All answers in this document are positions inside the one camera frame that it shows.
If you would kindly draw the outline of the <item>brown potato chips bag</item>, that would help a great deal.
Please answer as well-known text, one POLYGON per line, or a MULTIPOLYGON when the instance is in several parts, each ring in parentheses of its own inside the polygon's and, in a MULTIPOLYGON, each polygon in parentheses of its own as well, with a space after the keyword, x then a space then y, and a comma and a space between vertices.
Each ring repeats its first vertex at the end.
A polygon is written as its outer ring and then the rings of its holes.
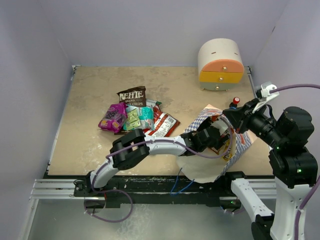
MULTIPOLYGON (((119 103, 125 103, 128 106, 135 107, 146 107, 146 87, 145 86, 137 86, 133 88, 129 88, 127 90, 122 90, 117 93, 119 96, 119 103)), ((130 130, 122 129, 115 133, 115 135, 123 135, 129 132, 130 130)))

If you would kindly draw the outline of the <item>purple snack packet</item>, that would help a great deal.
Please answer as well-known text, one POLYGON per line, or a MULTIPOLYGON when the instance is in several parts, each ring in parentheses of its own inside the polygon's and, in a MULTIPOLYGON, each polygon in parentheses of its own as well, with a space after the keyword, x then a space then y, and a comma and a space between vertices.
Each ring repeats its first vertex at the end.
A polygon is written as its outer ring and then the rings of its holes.
POLYGON ((124 102, 111 104, 98 127, 103 131, 118 133, 128 118, 126 108, 124 102))

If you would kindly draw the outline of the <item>teal snack packet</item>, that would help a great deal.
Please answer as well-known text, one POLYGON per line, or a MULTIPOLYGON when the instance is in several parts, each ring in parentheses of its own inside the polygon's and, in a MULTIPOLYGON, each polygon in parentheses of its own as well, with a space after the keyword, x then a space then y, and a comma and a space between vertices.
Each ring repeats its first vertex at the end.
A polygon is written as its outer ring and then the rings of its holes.
POLYGON ((134 128, 132 130, 135 130, 135 129, 154 130, 154 128, 155 128, 154 112, 153 112, 153 109, 151 107, 148 107, 148 106, 136 107, 136 106, 133 106, 133 105, 129 105, 126 108, 126 113, 129 110, 132 110, 132 109, 137 109, 138 110, 139 119, 140 119, 140 123, 141 123, 141 125, 139 127, 136 127, 136 128, 134 128))

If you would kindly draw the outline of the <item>yellow m&m packet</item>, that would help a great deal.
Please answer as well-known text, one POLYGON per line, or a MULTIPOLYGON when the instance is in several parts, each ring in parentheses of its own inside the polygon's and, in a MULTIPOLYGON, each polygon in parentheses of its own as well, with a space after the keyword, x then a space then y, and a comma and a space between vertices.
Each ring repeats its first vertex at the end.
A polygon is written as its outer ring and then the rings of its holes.
POLYGON ((233 157, 233 153, 232 153, 232 149, 233 149, 233 144, 230 144, 231 141, 228 140, 225 144, 225 148, 223 150, 223 152, 225 153, 222 158, 225 161, 229 161, 232 157, 233 157))

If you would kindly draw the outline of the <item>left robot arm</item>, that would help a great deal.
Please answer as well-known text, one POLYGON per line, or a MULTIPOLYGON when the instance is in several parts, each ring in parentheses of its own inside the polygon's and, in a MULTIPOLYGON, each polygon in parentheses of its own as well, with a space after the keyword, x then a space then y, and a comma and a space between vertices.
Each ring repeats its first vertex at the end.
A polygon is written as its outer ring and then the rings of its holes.
POLYGON ((107 193, 105 189, 109 180, 118 172, 137 166, 148 156, 172 155, 177 157, 200 156, 207 159, 218 159, 225 155, 223 152, 216 156, 205 155, 207 148, 213 148, 223 140, 232 139, 232 130, 227 130, 207 123, 199 130, 183 133, 176 137, 157 137, 143 133, 141 129, 134 130, 112 143, 110 153, 104 163, 96 170, 90 171, 84 180, 77 179, 74 184, 76 197, 93 197, 107 193))

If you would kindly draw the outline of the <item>blue checkered paper bag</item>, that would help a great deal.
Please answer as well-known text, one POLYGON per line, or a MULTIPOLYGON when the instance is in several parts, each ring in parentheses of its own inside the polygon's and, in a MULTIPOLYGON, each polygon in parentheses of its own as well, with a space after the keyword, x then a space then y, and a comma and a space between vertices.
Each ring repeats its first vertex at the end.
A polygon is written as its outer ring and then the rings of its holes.
MULTIPOLYGON (((211 120, 212 117, 224 118, 228 121, 227 118, 222 115, 221 109, 208 104, 184 132, 190 133, 196 131, 201 123, 205 120, 211 120)), ((223 155, 225 154, 223 150, 217 154, 210 148, 206 148, 202 152, 205 157, 199 155, 179 156, 176 158, 176 163, 181 169, 181 172, 189 180, 199 184, 213 183, 218 180, 219 177, 223 176, 257 139, 250 130, 245 133, 235 133, 234 130, 232 130, 232 140, 230 140, 230 144, 233 144, 233 156, 229 161, 223 159, 223 155)))

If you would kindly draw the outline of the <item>green candy packet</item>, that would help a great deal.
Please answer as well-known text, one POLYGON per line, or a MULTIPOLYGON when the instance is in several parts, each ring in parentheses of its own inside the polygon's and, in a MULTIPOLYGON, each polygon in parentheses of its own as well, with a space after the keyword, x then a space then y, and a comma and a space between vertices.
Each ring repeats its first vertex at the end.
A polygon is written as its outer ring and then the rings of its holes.
POLYGON ((141 126, 141 121, 139 118, 139 111, 136 108, 129 110, 127 112, 127 119, 123 126, 123 129, 125 131, 130 131, 140 126, 141 126))

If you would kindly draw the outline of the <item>red doritos bag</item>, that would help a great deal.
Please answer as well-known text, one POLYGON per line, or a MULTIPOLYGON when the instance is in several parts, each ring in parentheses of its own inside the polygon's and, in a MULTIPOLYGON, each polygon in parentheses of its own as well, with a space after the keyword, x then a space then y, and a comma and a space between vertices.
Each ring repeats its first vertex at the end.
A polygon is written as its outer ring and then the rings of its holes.
POLYGON ((163 112, 158 105, 153 109, 154 130, 142 130, 146 135, 154 137, 169 137, 172 132, 180 125, 180 121, 168 113, 163 112))

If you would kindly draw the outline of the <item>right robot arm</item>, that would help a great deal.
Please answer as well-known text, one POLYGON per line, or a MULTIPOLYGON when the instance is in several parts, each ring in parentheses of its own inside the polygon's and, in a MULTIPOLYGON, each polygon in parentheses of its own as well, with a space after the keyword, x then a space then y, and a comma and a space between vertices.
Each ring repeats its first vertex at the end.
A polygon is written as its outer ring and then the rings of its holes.
POLYGON ((244 177, 224 181, 222 190, 242 203, 255 240, 303 240, 305 208, 320 184, 317 160, 306 148, 315 129, 312 117, 302 108, 289 106, 274 120, 263 108, 255 110, 258 102, 255 98, 222 113, 237 133, 249 130, 271 147, 268 158, 276 186, 275 211, 263 204, 244 177))

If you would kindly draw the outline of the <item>orange snack packet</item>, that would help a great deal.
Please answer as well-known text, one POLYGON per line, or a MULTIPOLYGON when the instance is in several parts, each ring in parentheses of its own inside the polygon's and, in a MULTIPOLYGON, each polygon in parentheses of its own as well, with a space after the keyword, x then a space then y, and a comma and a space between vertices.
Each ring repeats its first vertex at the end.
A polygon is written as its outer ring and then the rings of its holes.
POLYGON ((219 154, 221 150, 224 151, 226 142, 228 140, 230 140, 231 135, 230 135, 230 133, 229 134, 220 135, 219 130, 213 126, 213 123, 217 120, 217 118, 218 117, 216 117, 216 118, 212 117, 211 118, 212 123, 210 124, 210 127, 212 127, 212 129, 213 129, 213 143, 209 146, 209 148, 212 151, 214 151, 216 154, 219 154))

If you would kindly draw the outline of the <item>green chips bag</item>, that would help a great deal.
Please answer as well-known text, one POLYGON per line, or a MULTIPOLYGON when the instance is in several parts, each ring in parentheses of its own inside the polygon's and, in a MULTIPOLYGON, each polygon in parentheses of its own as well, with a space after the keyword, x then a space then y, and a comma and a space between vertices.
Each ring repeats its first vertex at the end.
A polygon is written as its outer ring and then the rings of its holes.
POLYGON ((157 100, 152 100, 152 99, 146 99, 146 106, 153 108, 155 105, 160 106, 162 103, 157 100))

